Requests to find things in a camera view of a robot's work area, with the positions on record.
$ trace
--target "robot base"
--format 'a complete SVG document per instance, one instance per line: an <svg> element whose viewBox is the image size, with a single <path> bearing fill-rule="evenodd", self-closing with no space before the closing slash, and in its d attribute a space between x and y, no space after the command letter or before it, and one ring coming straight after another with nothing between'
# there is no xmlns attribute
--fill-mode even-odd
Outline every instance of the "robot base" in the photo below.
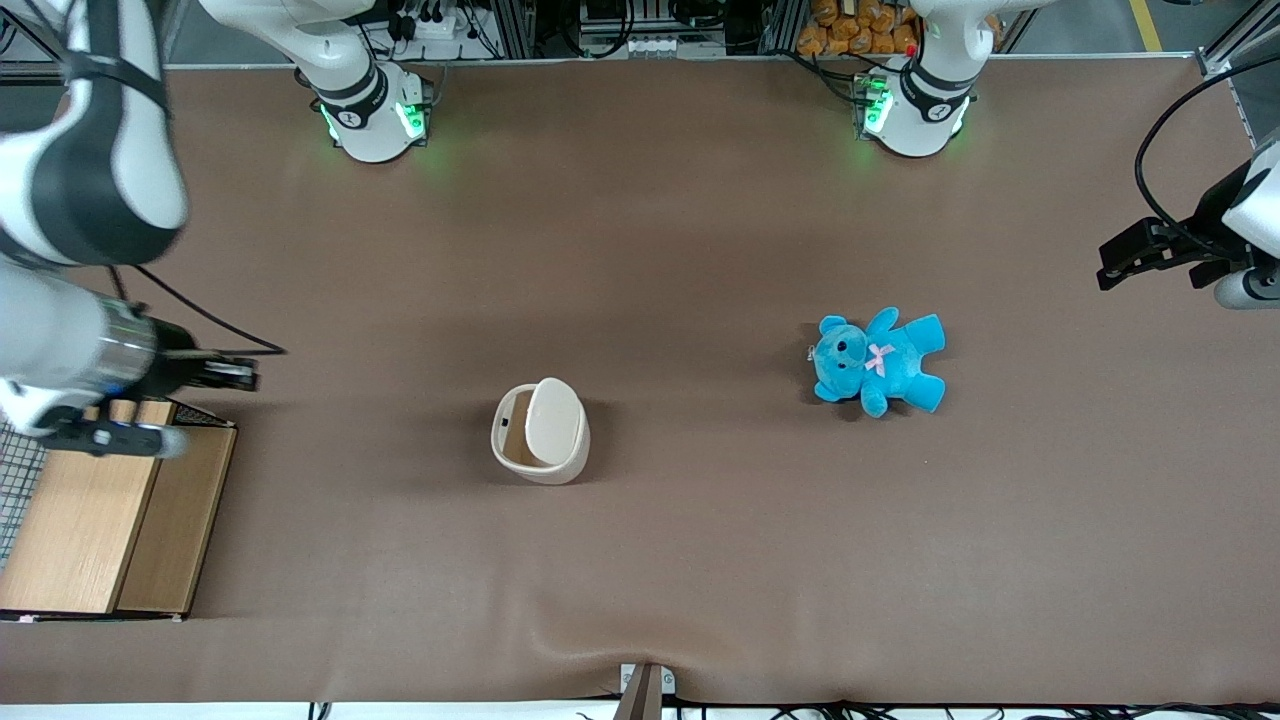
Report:
<svg viewBox="0 0 1280 720"><path fill-rule="evenodd" d="M891 60L895 69L905 64L902 58ZM927 158L946 147L947 141L960 132L964 111L969 108L965 100L946 120L927 122L920 110L904 99L897 73L879 68L858 76L856 87L858 96L868 100L867 105L854 108L859 137L874 140L890 152L906 158Z"/></svg>
<svg viewBox="0 0 1280 720"><path fill-rule="evenodd" d="M324 113L334 147L342 147L361 163L387 163L415 145L425 146L431 123L433 86L394 63L378 67L387 73L390 87L387 101L364 128L344 127Z"/></svg>

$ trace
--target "green led light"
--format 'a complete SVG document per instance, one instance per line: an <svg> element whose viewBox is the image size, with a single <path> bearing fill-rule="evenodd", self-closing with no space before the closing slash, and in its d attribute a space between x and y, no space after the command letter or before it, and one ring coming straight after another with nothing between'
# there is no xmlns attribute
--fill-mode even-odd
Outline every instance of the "green led light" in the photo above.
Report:
<svg viewBox="0 0 1280 720"><path fill-rule="evenodd" d="M329 137L332 137L334 142L338 142L338 128L333 127L333 118L329 117L329 109L323 104L320 105L320 114L324 115L324 122L329 126Z"/></svg>
<svg viewBox="0 0 1280 720"><path fill-rule="evenodd" d="M872 102L870 108L867 109L867 132L879 132L884 129L884 119L888 118L888 111L893 108L893 94L884 91L881 96Z"/></svg>
<svg viewBox="0 0 1280 720"><path fill-rule="evenodd" d="M404 132L410 137L421 137L422 135L422 110L419 110L413 105L396 104L396 113L401 117L401 124L404 126Z"/></svg>

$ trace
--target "teddy bear leg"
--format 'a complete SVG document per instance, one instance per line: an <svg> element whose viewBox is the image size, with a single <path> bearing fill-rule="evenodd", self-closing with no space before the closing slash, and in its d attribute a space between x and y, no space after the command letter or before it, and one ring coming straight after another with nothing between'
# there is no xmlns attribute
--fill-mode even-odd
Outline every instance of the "teddy bear leg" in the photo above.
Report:
<svg viewBox="0 0 1280 720"><path fill-rule="evenodd" d="M919 407L925 413L933 413L938 409L938 404L942 402L942 395L946 391L946 380L922 373L911 379L911 384L908 386L906 395L902 396L902 400L905 400L911 407Z"/></svg>

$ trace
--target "white trash bin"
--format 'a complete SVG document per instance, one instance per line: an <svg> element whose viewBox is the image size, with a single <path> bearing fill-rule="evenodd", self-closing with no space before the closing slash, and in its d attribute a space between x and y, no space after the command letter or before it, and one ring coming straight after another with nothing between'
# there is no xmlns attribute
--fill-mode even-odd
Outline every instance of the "white trash bin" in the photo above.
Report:
<svg viewBox="0 0 1280 720"><path fill-rule="evenodd" d="M526 480L561 486L586 466L591 429L573 388L547 378L512 388L493 418L493 455Z"/></svg>

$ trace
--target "wooden board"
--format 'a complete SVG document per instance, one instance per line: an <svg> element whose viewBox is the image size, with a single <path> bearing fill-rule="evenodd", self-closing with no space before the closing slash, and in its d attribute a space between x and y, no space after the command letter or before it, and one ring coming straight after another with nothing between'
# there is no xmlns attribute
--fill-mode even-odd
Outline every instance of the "wooden board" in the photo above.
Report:
<svg viewBox="0 0 1280 720"><path fill-rule="evenodd" d="M138 421L168 424L173 413L173 404L143 402ZM132 416L132 404L113 405L111 415ZM50 452L0 575L0 607L111 611L159 466L155 457Z"/></svg>
<svg viewBox="0 0 1280 720"><path fill-rule="evenodd" d="M236 445L234 428L184 428L187 452L160 464L118 610L186 612Z"/></svg>

